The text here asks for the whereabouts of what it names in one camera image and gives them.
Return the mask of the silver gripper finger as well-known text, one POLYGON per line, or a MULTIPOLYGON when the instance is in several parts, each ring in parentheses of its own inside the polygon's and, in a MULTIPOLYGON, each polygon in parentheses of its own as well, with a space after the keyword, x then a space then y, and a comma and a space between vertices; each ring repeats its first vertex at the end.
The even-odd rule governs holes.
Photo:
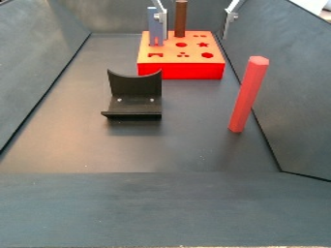
POLYGON ((223 35, 222 35, 223 39, 226 39, 228 36, 230 24, 238 20, 238 17, 239 17, 238 11, 239 11, 244 1, 246 0, 231 0, 230 5, 226 7, 227 16, 226 16, 223 35))
POLYGON ((156 13, 154 14, 154 19, 162 24, 163 38, 168 38, 168 11, 163 7, 160 0, 151 0, 154 7, 156 8, 156 13))

